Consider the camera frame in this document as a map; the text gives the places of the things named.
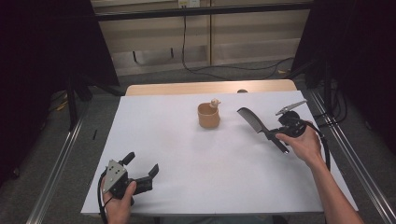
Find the comb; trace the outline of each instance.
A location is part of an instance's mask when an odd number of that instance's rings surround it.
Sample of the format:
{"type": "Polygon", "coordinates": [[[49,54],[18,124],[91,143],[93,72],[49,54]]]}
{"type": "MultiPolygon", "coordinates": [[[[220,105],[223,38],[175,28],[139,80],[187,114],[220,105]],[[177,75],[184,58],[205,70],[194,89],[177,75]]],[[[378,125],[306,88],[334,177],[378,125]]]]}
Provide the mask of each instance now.
{"type": "Polygon", "coordinates": [[[253,113],[250,109],[246,107],[242,107],[237,110],[239,115],[244,118],[248,124],[256,131],[256,133],[265,133],[265,136],[268,140],[272,141],[284,154],[288,154],[288,149],[275,137],[273,133],[271,133],[262,121],[257,117],[256,114],[253,113]]]}

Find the wooden cup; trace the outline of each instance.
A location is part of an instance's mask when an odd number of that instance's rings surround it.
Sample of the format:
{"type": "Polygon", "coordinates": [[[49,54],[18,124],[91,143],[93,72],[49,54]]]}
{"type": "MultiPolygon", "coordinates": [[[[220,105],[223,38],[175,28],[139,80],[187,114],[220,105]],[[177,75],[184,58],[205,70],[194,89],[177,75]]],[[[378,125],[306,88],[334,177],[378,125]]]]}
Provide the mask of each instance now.
{"type": "Polygon", "coordinates": [[[199,124],[203,128],[213,129],[219,126],[219,109],[210,106],[210,103],[198,105],[199,124]]]}

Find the white table surface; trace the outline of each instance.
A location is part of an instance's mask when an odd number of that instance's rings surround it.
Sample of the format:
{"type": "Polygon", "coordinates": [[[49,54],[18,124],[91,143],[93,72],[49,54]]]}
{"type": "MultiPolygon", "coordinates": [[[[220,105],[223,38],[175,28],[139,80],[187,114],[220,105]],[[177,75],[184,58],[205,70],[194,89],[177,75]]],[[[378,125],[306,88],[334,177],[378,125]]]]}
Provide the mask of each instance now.
{"type": "MultiPolygon", "coordinates": [[[[135,195],[133,214],[213,216],[322,212],[310,170],[290,148],[284,155],[263,133],[255,133],[236,112],[251,109],[268,129],[280,127],[275,115],[304,99],[299,91],[212,93],[121,97],[106,146],[81,210],[97,216],[96,183],[108,161],[136,155],[128,176],[147,176],[159,164],[153,190],[135,195]],[[199,126],[197,106],[213,98],[220,125],[199,126]]],[[[294,109],[314,120],[307,105],[294,109]]],[[[332,175],[357,206],[332,159],[332,175]]]]}

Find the wall outlet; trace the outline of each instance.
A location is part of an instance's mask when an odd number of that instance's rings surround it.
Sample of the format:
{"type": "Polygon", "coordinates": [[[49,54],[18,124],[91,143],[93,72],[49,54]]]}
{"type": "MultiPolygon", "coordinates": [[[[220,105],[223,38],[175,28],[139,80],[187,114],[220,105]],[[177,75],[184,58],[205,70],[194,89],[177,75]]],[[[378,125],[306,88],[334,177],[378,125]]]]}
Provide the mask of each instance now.
{"type": "Polygon", "coordinates": [[[199,7],[199,6],[200,6],[200,0],[190,0],[189,7],[199,7]]]}
{"type": "Polygon", "coordinates": [[[189,0],[178,0],[179,8],[188,7],[188,6],[189,6],[189,0]]]}

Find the black horizontal bar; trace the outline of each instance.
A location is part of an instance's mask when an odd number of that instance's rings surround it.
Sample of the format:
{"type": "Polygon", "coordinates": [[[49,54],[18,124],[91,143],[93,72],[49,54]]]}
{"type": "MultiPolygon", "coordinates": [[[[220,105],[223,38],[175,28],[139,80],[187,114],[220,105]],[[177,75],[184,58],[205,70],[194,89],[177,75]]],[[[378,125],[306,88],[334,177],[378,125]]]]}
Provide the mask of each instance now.
{"type": "Polygon", "coordinates": [[[78,17],[70,19],[95,19],[97,21],[122,21],[122,20],[136,20],[149,18],[165,18],[165,17],[182,17],[182,16],[198,16],[198,15],[216,15],[216,14],[232,14],[232,13],[246,13],[246,12],[264,12],[264,11],[288,11],[288,10],[303,10],[310,9],[314,2],[300,2],[300,3],[281,3],[281,4],[266,4],[266,5],[251,5],[238,7],[189,7],[189,8],[174,8],[151,11],[136,11],[136,12],[117,12],[117,13],[97,13],[94,16],[78,17]]]}

